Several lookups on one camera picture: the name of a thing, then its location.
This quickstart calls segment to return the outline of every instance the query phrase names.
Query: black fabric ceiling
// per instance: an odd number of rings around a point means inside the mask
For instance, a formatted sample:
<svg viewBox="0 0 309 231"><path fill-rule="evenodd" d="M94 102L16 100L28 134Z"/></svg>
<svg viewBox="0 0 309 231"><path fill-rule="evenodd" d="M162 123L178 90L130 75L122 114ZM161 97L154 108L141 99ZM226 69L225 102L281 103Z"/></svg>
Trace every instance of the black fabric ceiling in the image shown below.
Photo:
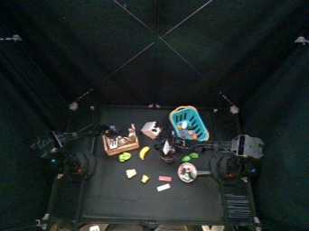
<svg viewBox="0 0 309 231"><path fill-rule="evenodd" d="M244 131L266 142L256 189L261 218L278 224L277 230L288 225L305 230L308 197L301 188L308 164L298 156L305 156L308 140L308 68L306 61L297 59L308 58L308 46L300 52L302 45L294 40L300 35L308 38L308 13L308 0L2 1L6 27L0 27L0 37L19 34L23 39L6 49L0 43L2 87L10 88L2 90L3 131L10 133L10 145L2 148L11 150L16 143L23 144L16 157L8 152L2 155L10 169L7 182L15 182L8 191L20 192L24 181L19 174L26 158L22 147L28 147L31 135L46 127L64 128L66 104L83 94L78 101L87 104L236 104L242 107ZM298 175L296 164L301 166ZM18 166L18 173L11 166ZM26 175L34 174L24 193L31 195L46 182L31 167L23 168ZM36 194L40 198L31 212L24 206L30 198L19 193L6 195L4 221L38 217L43 192ZM12 205L24 209L16 211Z"/></svg>
<svg viewBox="0 0 309 231"><path fill-rule="evenodd" d="M238 106L294 48L308 1L3 1L66 100Z"/></svg>

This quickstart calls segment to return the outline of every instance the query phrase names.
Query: black tent enclosure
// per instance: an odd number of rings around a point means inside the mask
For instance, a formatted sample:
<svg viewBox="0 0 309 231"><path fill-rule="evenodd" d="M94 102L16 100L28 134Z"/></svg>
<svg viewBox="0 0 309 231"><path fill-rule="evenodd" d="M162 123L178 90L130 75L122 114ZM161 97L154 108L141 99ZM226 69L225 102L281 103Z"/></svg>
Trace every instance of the black tent enclosure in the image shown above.
<svg viewBox="0 0 309 231"><path fill-rule="evenodd" d="M308 230L308 1L12 0L0 12L2 230ZM222 183L220 173L178 179L181 158L166 163L141 130L151 121L173 127L179 106L197 108L208 143L240 134L264 141L249 183ZM134 124L141 147L119 162L94 133L68 145L92 156L91 176L58 178L54 158L31 145L94 124ZM216 157L208 151L191 163L218 168ZM165 174L170 189L158 192Z"/></svg>

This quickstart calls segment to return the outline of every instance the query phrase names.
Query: black table surface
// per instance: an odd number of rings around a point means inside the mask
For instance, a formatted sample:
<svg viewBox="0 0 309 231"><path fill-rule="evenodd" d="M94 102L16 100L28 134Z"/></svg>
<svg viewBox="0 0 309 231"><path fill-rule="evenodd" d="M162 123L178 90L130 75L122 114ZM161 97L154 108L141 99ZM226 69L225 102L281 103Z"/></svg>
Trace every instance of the black table surface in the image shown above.
<svg viewBox="0 0 309 231"><path fill-rule="evenodd" d="M158 141L141 132L147 122L157 121L161 125L171 126L169 114L173 109L98 106L94 111L86 108L72 113L70 131L78 131L90 123L115 125L119 130L134 124L141 148L130 151L129 161L119 162L118 155L106 154L102 137L80 144L84 150L94 151L95 173L82 184L58 180L52 212L55 217L74 218L80 222L154 220L183 224L222 224L224 208L217 180L212 176L199 176L191 183L181 181L177 172L182 161L165 162L154 148ZM229 108L217 111L198 108L198 112L210 133L209 140L230 141L241 133L238 116L230 113ZM143 146L151 149L145 160L141 160L139 151ZM206 152L191 160L198 171L210 171L213 155L213 152ZM131 179L126 175L130 169L138 173ZM146 183L142 183L143 175L150 177ZM159 176L169 176L173 181L159 181ZM158 192L157 187L166 183L170 189Z"/></svg>

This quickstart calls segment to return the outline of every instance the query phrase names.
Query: small toy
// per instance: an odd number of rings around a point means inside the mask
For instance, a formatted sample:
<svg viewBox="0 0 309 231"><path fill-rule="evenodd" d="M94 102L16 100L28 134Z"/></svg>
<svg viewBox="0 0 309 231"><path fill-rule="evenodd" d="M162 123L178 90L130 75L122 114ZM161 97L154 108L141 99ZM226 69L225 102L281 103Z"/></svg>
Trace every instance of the small toy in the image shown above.
<svg viewBox="0 0 309 231"><path fill-rule="evenodd" d="M121 155L119 155L119 161L121 162L125 162L125 161L127 161L129 159L130 159L130 157L131 157L131 154L129 153L129 152L125 152L125 153L122 153Z"/></svg>
<svg viewBox="0 0 309 231"><path fill-rule="evenodd" d="M171 182L171 177L159 176L159 180L161 180L161 181Z"/></svg>
<svg viewBox="0 0 309 231"><path fill-rule="evenodd" d="M181 159L182 162L189 162L191 160L191 157L189 155L183 156L183 158Z"/></svg>
<svg viewBox="0 0 309 231"><path fill-rule="evenodd" d="M129 178L133 178L137 174L138 174L138 173L137 173L137 170L135 170L135 169L127 170L127 176L129 176Z"/></svg>
<svg viewBox="0 0 309 231"><path fill-rule="evenodd" d="M193 152L193 153L190 154L190 157L191 157L193 159L197 159L197 158L198 158L198 153L197 153L197 152Z"/></svg>
<svg viewBox="0 0 309 231"><path fill-rule="evenodd" d="M158 122L149 122L145 124L142 128L142 132L151 138L155 139L155 137L161 133L161 126Z"/></svg>
<svg viewBox="0 0 309 231"><path fill-rule="evenodd" d="M142 176L142 183L146 183L149 180L150 180L150 178L146 175L143 175Z"/></svg>
<svg viewBox="0 0 309 231"><path fill-rule="evenodd" d="M163 191L166 189L170 189L170 184L163 184L162 186L157 187L158 191Z"/></svg>
<svg viewBox="0 0 309 231"><path fill-rule="evenodd" d="M147 154L147 152L150 151L150 147L146 146L142 148L141 150L141 159L143 160L145 159L145 155Z"/></svg>

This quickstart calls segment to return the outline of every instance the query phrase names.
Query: teal plastic basket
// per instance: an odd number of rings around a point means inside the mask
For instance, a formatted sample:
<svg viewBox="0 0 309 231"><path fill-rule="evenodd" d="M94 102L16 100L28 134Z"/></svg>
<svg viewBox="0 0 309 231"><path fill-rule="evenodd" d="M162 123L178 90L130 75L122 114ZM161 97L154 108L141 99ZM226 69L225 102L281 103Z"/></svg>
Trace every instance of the teal plastic basket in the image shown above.
<svg viewBox="0 0 309 231"><path fill-rule="evenodd" d="M194 106L179 106L169 114L169 120L179 138L198 141L209 139L209 132Z"/></svg>

